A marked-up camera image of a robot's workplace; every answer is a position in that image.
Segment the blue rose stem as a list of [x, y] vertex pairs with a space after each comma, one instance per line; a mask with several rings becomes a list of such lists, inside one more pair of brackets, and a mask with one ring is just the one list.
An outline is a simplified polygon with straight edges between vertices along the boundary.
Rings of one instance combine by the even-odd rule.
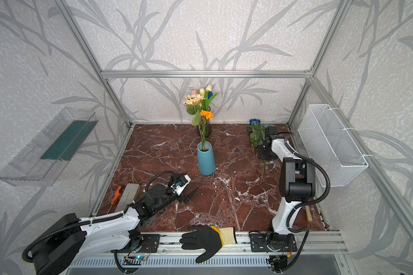
[[261, 182], [264, 182], [266, 180], [266, 160], [259, 156], [259, 153], [261, 152], [259, 146], [263, 145], [266, 138], [265, 128], [262, 126], [259, 119], [251, 119], [248, 126], [248, 131], [250, 132], [250, 143], [252, 148], [258, 149], [258, 158], [263, 160]]

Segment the teal ceramic vase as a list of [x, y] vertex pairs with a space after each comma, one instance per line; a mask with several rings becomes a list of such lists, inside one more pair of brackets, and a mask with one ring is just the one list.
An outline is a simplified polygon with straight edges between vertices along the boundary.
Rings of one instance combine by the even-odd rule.
[[212, 175], [216, 170], [215, 157], [210, 142], [200, 142], [197, 146], [198, 169], [202, 175]]

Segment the pink glass vase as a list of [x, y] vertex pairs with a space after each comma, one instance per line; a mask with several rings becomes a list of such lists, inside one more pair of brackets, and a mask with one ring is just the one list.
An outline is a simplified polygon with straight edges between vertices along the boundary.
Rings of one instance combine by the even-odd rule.
[[[211, 127], [211, 124], [210, 124], [210, 120], [206, 120], [205, 122], [204, 122], [204, 124], [205, 124], [205, 130], [206, 130], [206, 137], [209, 137], [210, 135], [211, 135], [211, 133], [212, 133], [212, 127]], [[200, 135], [200, 130], [199, 130], [199, 128], [198, 127], [196, 127], [196, 133], [197, 133], [197, 135], [198, 136], [201, 136]]]

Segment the white tulip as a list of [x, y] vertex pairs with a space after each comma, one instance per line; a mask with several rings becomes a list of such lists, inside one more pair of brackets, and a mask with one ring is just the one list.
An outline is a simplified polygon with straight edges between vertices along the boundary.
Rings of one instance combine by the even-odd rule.
[[217, 96], [218, 93], [213, 93], [211, 98], [208, 98], [208, 92], [212, 92], [212, 85], [208, 84], [207, 87], [205, 88], [205, 99], [203, 101], [203, 110], [208, 111], [209, 110], [209, 105], [211, 104], [211, 101]]

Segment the cream sunflower stem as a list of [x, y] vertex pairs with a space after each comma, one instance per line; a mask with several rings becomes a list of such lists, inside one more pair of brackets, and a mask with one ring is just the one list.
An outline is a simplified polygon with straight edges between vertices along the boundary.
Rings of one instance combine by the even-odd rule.
[[187, 113], [192, 115], [192, 122], [191, 124], [199, 130], [199, 134], [201, 137], [201, 150], [205, 150], [205, 142], [206, 142], [206, 123], [205, 119], [202, 116], [202, 112], [204, 111], [203, 106], [204, 96], [200, 94], [189, 95], [184, 100], [184, 105], [186, 107]]

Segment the orange marigold flower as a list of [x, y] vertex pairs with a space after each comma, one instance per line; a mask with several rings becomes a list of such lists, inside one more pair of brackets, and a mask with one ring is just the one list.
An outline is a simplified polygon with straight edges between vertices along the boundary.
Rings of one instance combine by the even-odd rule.
[[206, 149], [206, 141], [207, 141], [207, 137], [205, 136], [206, 135], [206, 130], [205, 130], [205, 124], [204, 124], [204, 122], [206, 121], [206, 120], [211, 120], [213, 118], [213, 113], [211, 112], [211, 111], [204, 111], [204, 110], [202, 110], [201, 112], [200, 112], [200, 121], [199, 121], [199, 124], [198, 124], [198, 128], [199, 128], [199, 130], [200, 130], [200, 135], [201, 135], [201, 150], [202, 151], [206, 151], [207, 149]]

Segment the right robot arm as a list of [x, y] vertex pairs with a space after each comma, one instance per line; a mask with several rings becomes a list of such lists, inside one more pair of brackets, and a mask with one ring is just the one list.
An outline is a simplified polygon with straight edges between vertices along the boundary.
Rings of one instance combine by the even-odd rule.
[[[275, 126], [267, 126], [265, 140], [259, 146], [258, 157], [264, 160], [279, 159], [282, 162], [279, 178], [281, 203], [276, 216], [266, 232], [267, 243], [273, 246], [293, 233], [310, 232], [309, 226], [294, 229], [299, 211], [322, 202], [330, 192], [330, 177], [312, 158], [298, 153], [290, 144], [292, 132], [279, 132]], [[326, 182], [325, 191], [317, 199], [316, 179], [319, 171]]]

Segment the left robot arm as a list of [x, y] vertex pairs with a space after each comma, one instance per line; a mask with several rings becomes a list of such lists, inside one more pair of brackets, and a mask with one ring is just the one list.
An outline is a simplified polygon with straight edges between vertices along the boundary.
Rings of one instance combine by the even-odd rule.
[[22, 253], [38, 275], [59, 275], [71, 264], [111, 250], [125, 250], [142, 239], [140, 229], [174, 201], [189, 202], [183, 195], [190, 184], [187, 176], [164, 186], [157, 184], [138, 202], [123, 211], [94, 218], [67, 214], [29, 244]]

